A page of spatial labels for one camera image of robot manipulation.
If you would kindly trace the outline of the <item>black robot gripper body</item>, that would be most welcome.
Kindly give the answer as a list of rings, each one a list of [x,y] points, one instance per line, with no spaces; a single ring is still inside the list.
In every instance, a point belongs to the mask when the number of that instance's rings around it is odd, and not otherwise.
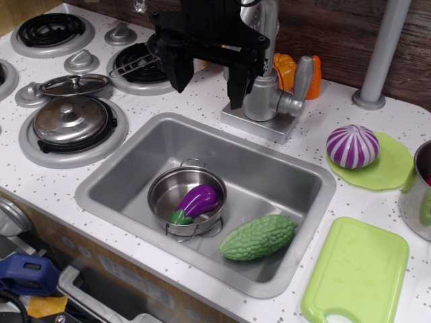
[[[150,22],[169,49],[225,67],[244,64],[265,70],[268,37],[248,26],[241,14],[258,1],[181,1],[176,11],[153,11]]]

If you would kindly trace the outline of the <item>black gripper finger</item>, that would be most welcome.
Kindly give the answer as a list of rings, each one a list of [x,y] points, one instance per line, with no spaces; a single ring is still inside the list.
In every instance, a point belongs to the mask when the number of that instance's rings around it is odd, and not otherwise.
[[[242,107],[244,98],[251,92],[258,74],[256,60],[234,61],[228,66],[227,90],[232,110]]]
[[[177,48],[158,41],[158,54],[162,70],[171,86],[181,93],[189,84],[194,74],[193,56],[184,48]]]

